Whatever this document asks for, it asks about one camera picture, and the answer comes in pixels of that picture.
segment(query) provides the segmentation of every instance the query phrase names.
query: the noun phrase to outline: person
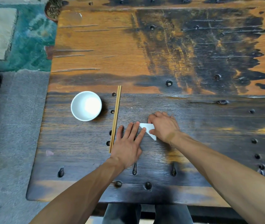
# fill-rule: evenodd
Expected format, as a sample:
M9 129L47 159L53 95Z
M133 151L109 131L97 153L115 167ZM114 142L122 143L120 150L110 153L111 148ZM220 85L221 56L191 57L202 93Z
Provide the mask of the person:
M168 116L166 112L149 115L148 123L153 123L155 127L150 133L177 148L249 224L265 224L263 175L181 132L175 118ZM123 126L120 126L110 158L58 195L33 218L31 223L85 223L108 185L124 169L133 165L141 155L140 143L146 129L143 128L135 138L139 124L139 122L128 124L123 137L121 137ZM172 209L165 207L156 209L155 223L192 223L190 214L185 209L186 206L174 209L172 213L170 213ZM113 207L109 204L103 223L138 223L140 211L138 205Z

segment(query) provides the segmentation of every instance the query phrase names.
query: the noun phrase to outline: jeans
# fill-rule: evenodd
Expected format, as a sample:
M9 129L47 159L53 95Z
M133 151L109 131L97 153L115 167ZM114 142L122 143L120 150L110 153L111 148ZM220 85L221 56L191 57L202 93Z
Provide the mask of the jeans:
M155 205L153 224L193 224L186 205ZM102 224L139 224L140 204L108 204Z

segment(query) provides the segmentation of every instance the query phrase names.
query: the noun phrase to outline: person's left arm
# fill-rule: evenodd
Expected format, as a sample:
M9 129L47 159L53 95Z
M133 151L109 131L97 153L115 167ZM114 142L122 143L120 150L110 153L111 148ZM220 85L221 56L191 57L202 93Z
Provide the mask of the person's left arm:
M123 126L120 126L110 158L58 195L30 223L85 223L109 184L141 155L140 143L146 128L135 139L139 125L139 122L131 122L122 138Z

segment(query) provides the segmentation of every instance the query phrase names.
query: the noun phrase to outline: chopstick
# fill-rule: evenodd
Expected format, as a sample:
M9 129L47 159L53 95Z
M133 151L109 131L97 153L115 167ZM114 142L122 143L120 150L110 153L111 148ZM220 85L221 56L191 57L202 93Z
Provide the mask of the chopstick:
M116 105L115 105L115 112L114 112L114 119L113 119L113 126L112 126L109 153L111 153L111 150L112 150L112 147L113 147L113 144L114 144L114 140L115 140L117 118L118 118L118 111L119 111L119 104L120 104L121 88L122 88L122 86L118 86L118 89L117 89L117 97L116 97Z

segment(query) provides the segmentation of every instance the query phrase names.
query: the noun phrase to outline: white napkin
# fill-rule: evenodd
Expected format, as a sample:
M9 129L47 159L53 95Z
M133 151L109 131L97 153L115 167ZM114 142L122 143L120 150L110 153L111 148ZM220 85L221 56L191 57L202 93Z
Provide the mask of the white napkin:
M150 137L153 138L153 140L156 141L156 136L153 134L150 134L149 131L154 129L154 125L152 123L140 123L140 127L146 127L146 133L150 135Z

